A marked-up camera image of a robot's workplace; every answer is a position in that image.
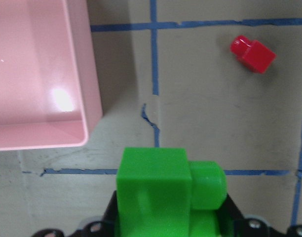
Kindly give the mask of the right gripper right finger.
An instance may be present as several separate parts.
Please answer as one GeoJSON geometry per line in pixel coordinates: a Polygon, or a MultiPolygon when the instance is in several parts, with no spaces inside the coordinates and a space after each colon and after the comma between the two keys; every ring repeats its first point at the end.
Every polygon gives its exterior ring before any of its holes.
{"type": "Polygon", "coordinates": [[[225,201],[216,211],[216,215],[222,237],[239,236],[244,216],[229,194],[227,194],[225,201]]]}

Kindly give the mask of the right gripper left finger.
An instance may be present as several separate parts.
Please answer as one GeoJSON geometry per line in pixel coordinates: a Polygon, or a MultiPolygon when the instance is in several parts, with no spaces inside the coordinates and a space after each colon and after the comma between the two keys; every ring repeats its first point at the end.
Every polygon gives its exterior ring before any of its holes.
{"type": "Polygon", "coordinates": [[[102,218],[104,237],[115,236],[117,217],[118,217],[117,196],[116,196],[116,191],[114,191],[102,218]]]}

